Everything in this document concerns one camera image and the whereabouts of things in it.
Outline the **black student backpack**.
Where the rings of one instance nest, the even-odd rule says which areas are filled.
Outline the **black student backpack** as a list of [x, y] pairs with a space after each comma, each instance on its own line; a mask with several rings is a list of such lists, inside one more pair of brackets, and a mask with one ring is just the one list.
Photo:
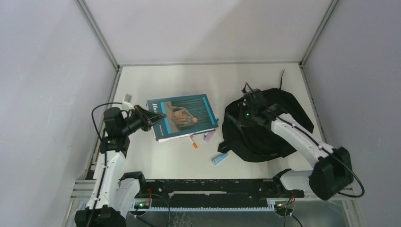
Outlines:
[[[312, 121], [291, 93], [279, 87], [263, 90], [261, 94], [267, 106], [279, 104], [307, 131], [313, 132]], [[221, 129], [224, 141], [219, 144], [218, 152], [231, 150], [242, 160], [254, 163], [287, 157], [296, 152], [288, 142], [267, 128], [246, 122], [243, 100], [243, 97], [239, 98], [225, 108]]]

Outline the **teal humor book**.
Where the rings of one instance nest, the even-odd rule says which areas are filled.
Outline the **teal humor book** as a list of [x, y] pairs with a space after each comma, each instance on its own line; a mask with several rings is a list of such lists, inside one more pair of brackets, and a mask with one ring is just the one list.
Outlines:
[[157, 142], [212, 131], [218, 127], [206, 94], [147, 100], [151, 112], [166, 118], [152, 127]]

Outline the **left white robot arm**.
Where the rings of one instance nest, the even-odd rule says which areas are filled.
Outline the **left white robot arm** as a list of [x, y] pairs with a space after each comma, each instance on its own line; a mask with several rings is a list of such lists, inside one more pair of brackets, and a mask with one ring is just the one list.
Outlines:
[[138, 130], [149, 131], [166, 115], [128, 105], [122, 109], [117, 102], [104, 111], [104, 132], [98, 134], [100, 155], [94, 173], [95, 186], [83, 210], [78, 210], [74, 221], [78, 227], [125, 227], [126, 216], [135, 196], [148, 191], [141, 171], [123, 172], [129, 136]]

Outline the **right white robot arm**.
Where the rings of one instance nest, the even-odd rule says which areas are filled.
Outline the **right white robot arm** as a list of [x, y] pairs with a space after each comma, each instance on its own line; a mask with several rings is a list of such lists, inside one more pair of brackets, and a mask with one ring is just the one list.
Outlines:
[[312, 170], [287, 169], [277, 174], [279, 180], [273, 184], [276, 195], [285, 197], [292, 190], [302, 190], [327, 201], [336, 194], [345, 195], [343, 189], [357, 179], [345, 148], [334, 148], [317, 139], [280, 105], [240, 104], [239, 119], [281, 137], [312, 167]]

